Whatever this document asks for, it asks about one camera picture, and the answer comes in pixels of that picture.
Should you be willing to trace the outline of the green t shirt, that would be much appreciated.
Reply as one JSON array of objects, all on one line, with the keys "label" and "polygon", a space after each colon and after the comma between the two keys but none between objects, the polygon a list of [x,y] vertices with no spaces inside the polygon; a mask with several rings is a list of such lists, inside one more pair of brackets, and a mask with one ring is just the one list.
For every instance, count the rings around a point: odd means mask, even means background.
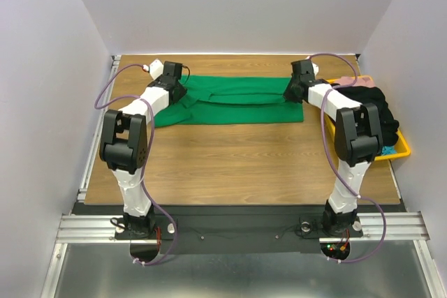
[{"label": "green t shirt", "polygon": [[155,126],[300,123],[303,107],[288,102],[285,77],[192,75],[186,95],[155,116]]}]

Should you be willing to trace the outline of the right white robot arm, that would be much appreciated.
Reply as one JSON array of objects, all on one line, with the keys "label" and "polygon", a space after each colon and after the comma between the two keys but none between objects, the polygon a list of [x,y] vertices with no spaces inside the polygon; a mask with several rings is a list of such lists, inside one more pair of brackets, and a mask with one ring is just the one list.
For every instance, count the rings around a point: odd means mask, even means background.
[{"label": "right white robot arm", "polygon": [[340,92],[352,87],[358,81],[357,77],[349,84],[332,86],[325,80],[316,79],[316,65],[311,59],[294,61],[291,67],[291,80],[283,97],[293,103],[313,105],[320,109],[321,121],[328,116],[335,122],[338,167],[328,154],[336,182],[325,204],[321,227],[325,233],[337,235],[354,225],[363,178],[382,152],[379,111],[373,103],[359,103]]}]

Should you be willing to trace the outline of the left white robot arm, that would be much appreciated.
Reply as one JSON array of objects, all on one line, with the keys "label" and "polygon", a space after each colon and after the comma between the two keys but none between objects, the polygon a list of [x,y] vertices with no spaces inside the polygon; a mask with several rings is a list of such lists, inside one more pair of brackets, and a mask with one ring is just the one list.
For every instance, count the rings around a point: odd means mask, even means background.
[{"label": "left white robot arm", "polygon": [[102,105],[96,100],[94,108],[107,110],[103,115],[99,156],[115,176],[124,203],[123,217],[112,219],[112,224],[118,234],[145,239],[156,232],[156,222],[151,217],[154,201],[143,186],[154,140],[155,116],[186,95],[187,89],[181,83],[186,66],[157,59],[137,67],[152,79],[140,95],[125,95],[132,101],[118,110],[109,106],[119,97]]}]

